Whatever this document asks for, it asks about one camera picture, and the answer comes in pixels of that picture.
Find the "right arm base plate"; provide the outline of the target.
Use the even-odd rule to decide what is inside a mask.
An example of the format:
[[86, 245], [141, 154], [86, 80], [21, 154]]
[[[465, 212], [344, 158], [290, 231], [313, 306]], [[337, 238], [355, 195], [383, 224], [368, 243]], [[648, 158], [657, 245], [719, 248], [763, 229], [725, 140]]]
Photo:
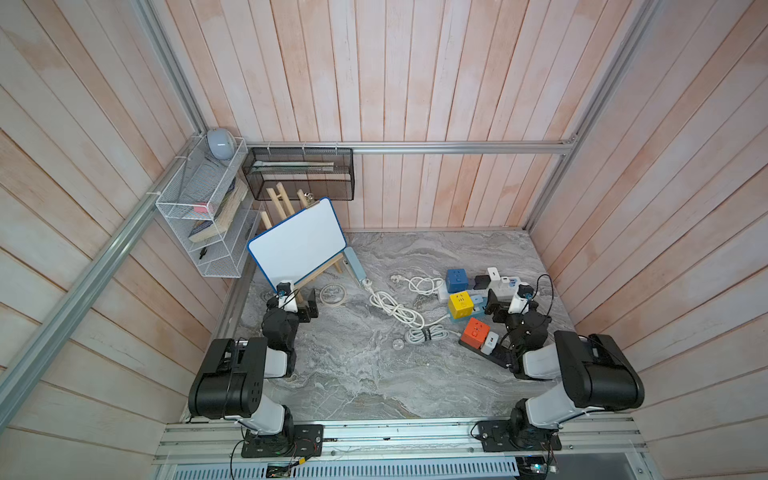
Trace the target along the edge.
[[562, 443], [557, 430], [533, 427], [512, 420], [482, 420], [475, 423], [470, 435], [481, 442], [484, 452], [560, 451]]

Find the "yellow cube socket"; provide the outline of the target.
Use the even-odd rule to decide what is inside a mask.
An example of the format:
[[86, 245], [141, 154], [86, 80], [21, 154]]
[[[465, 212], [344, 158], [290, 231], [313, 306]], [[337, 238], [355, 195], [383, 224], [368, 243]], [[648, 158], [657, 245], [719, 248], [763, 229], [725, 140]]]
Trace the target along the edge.
[[468, 291], [461, 291], [449, 295], [448, 309], [453, 320], [470, 317], [474, 312], [474, 302]]

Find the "red cube socket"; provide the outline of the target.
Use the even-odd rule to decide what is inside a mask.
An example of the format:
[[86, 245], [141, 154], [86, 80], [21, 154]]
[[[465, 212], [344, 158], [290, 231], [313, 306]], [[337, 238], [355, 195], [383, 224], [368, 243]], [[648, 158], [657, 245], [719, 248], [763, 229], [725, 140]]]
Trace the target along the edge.
[[471, 318], [462, 332], [460, 341], [469, 348], [480, 350], [485, 344], [489, 333], [489, 325], [476, 318]]

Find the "teal power strip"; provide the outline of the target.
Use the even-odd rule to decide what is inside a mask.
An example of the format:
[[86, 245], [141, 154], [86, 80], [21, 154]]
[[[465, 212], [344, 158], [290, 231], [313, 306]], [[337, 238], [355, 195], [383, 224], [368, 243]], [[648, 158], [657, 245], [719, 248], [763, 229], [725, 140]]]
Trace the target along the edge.
[[[483, 312], [484, 312], [486, 303], [487, 303], [487, 298], [484, 298], [484, 297], [482, 297], [480, 295], [473, 295], [473, 296], [471, 296], [471, 298], [472, 298], [472, 300], [474, 302], [474, 312], [473, 312], [473, 314], [471, 316], [476, 315], [476, 314], [482, 315]], [[453, 320], [451, 318], [451, 321], [452, 322], [458, 322], [458, 321], [461, 321], [461, 320], [464, 320], [464, 319], [468, 319], [468, 318], [469, 317], [466, 317], [466, 318], [463, 318], [463, 319], [460, 319], [460, 320]]]

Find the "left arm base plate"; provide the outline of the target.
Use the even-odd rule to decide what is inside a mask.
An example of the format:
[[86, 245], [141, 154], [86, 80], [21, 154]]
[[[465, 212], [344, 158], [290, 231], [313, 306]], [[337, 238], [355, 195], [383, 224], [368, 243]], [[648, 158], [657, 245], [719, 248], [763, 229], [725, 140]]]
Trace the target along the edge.
[[316, 457], [323, 448], [324, 426], [321, 424], [288, 425], [275, 435], [245, 434], [243, 458]]

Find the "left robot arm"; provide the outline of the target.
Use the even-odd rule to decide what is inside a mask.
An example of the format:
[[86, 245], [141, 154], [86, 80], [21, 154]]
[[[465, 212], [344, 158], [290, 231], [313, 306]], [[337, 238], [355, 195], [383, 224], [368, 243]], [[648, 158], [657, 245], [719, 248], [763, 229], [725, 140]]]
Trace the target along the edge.
[[298, 328], [318, 315], [315, 293], [301, 300], [292, 283], [280, 283], [267, 301], [260, 336], [212, 341], [188, 395], [190, 415], [234, 420], [258, 439], [293, 439], [289, 408], [271, 400], [263, 388], [267, 379], [293, 374]]

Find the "black power strip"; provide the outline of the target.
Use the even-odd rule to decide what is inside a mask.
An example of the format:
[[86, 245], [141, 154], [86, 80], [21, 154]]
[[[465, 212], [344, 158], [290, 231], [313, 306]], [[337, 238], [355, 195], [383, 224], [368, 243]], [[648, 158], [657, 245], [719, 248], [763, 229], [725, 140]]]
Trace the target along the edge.
[[512, 373], [520, 371], [520, 361], [514, 354], [514, 351], [502, 345], [496, 345], [490, 354], [483, 353], [480, 349], [474, 348], [463, 340], [459, 340], [458, 344], [463, 348], [478, 354], [482, 358], [489, 360], [495, 365], [509, 370]]

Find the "white 66W charger plug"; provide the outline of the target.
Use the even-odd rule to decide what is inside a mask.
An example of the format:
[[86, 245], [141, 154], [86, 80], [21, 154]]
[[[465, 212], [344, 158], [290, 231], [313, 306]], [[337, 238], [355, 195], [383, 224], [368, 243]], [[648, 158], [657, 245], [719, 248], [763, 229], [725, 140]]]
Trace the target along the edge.
[[493, 350], [496, 348], [499, 340], [499, 335], [495, 332], [490, 331], [481, 347], [481, 352], [484, 355], [490, 356], [493, 352]]

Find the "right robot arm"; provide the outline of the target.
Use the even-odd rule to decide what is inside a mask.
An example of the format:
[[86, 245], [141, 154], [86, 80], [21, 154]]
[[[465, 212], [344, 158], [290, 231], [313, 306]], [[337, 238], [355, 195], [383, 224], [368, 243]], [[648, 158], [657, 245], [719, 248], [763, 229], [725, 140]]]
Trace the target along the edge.
[[564, 422], [594, 411], [622, 411], [642, 405], [640, 376], [609, 335], [549, 332], [552, 318], [538, 311], [537, 290], [516, 287], [508, 301], [488, 291], [485, 313], [506, 333], [482, 353], [516, 378], [553, 380], [545, 393], [519, 401], [507, 430], [517, 444], [554, 434]]

